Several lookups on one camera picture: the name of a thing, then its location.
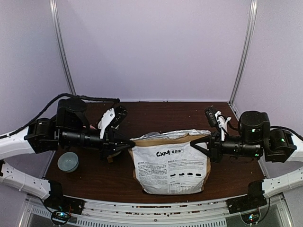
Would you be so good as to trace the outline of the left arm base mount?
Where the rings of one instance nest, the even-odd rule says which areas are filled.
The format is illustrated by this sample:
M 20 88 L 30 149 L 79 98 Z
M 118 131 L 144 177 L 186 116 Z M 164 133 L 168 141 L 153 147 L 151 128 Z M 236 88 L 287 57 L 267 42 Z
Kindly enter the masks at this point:
M 43 205 L 51 213 L 53 224 L 61 227 L 68 223 L 72 214 L 82 214 L 84 200 L 65 196 L 59 182 L 50 180 L 48 183 L 49 196 L 43 200 Z

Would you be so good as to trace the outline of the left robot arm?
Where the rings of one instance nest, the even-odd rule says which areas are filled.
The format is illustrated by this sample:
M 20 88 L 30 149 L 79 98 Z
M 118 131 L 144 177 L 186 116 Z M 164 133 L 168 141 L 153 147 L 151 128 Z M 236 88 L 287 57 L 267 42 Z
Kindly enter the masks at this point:
M 126 117 L 123 106 L 108 109 L 96 128 L 86 117 L 87 104 L 82 98 L 61 99 L 56 115 L 39 118 L 29 125 L 0 137 L 0 181 L 39 197 L 49 199 L 58 210 L 68 206 L 62 186 L 56 181 L 39 179 L 17 170 L 6 162 L 9 157 L 23 154 L 40 154 L 58 148 L 86 148 L 98 150 L 101 157 L 108 158 L 135 143 L 120 134 L 117 128 Z

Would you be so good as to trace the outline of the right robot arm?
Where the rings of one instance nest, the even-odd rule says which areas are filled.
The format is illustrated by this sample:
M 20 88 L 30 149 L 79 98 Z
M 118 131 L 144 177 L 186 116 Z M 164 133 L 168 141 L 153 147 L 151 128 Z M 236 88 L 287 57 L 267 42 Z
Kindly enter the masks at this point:
M 225 117 L 213 107 L 206 108 L 205 115 L 216 131 L 209 136 L 190 142 L 211 162 L 219 163 L 224 156 L 238 159 L 248 157 L 272 163 L 302 162 L 303 138 L 294 130 L 272 126 L 266 112 L 245 111 L 233 127 L 231 118 Z

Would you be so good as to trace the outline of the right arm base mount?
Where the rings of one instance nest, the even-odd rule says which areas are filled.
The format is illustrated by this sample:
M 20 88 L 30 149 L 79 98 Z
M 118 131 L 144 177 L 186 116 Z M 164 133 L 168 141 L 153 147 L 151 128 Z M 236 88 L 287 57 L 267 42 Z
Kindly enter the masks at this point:
M 267 205 L 262 183 L 257 180 L 249 183 L 246 195 L 226 200 L 229 214 L 240 213 L 246 225 L 256 225 L 261 221 L 260 207 Z

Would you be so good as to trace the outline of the metal food scoop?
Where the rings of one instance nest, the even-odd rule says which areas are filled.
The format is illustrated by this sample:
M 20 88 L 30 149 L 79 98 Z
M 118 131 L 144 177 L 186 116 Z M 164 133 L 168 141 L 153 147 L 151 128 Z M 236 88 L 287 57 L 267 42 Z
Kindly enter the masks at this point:
M 143 135 L 143 137 L 149 138 L 149 137 L 158 136 L 158 135 L 160 135 L 159 132 L 149 132 L 149 133 Z

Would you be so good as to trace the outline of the pet food bag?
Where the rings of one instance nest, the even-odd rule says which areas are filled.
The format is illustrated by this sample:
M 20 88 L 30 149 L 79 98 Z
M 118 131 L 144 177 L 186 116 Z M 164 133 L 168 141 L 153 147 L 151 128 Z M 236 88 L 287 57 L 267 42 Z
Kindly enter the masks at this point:
M 148 194 L 185 195 L 204 190 L 210 159 L 190 146 L 190 142 L 209 136 L 208 130 L 178 130 L 158 136 L 133 138 L 129 149 L 134 163 L 134 179 Z

